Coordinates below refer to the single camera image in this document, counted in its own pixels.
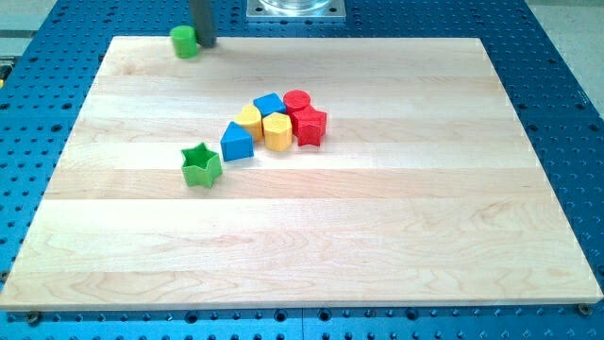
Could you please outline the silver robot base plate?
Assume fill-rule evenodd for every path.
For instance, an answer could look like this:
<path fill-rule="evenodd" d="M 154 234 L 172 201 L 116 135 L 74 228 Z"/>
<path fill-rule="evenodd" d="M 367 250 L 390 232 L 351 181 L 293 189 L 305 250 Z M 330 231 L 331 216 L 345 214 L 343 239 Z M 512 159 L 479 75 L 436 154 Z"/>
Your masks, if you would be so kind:
<path fill-rule="evenodd" d="M 247 0 L 247 22 L 343 22 L 344 0 Z"/>

